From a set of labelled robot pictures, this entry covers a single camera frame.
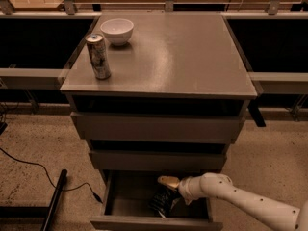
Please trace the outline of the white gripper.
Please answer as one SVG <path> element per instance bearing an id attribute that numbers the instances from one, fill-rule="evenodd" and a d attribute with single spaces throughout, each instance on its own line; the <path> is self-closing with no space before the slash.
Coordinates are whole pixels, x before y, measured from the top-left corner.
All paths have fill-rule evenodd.
<path id="1" fill-rule="evenodd" d="M 173 191 L 178 189 L 178 192 L 184 198 L 187 205 L 190 205 L 193 201 L 206 196 L 205 192 L 202 190 L 201 176 L 186 177 L 181 181 L 174 176 L 160 176 L 158 182 Z"/>

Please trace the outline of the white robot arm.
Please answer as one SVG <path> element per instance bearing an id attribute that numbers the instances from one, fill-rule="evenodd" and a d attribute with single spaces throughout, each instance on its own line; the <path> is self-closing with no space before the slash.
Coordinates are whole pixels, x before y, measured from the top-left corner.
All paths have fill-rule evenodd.
<path id="1" fill-rule="evenodd" d="M 207 172 L 201 176 L 184 179 L 160 176 L 158 182 L 178 191 L 187 205 L 200 198 L 217 198 L 233 204 L 273 231 L 308 231 L 308 202 L 298 209 L 239 189 L 224 174 Z"/>

